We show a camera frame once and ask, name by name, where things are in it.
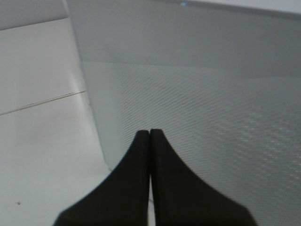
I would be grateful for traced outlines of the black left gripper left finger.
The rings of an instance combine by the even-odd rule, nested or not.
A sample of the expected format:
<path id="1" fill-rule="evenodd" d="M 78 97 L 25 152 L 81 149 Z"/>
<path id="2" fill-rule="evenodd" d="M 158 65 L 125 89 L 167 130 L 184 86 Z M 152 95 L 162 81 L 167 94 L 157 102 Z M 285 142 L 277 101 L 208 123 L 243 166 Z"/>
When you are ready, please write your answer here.
<path id="1" fill-rule="evenodd" d="M 56 226 L 146 226 L 150 188 L 149 132 L 137 131 L 107 178 L 62 211 Z"/>

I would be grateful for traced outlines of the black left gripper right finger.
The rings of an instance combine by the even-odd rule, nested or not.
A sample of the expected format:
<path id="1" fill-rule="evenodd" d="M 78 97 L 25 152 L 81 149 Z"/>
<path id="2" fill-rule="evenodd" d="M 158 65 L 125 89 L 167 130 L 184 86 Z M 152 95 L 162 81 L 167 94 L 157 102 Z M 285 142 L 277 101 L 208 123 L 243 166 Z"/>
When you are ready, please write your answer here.
<path id="1" fill-rule="evenodd" d="M 150 153 L 156 225 L 256 225 L 246 207 L 209 186 L 183 162 L 163 130 L 150 131 Z"/>

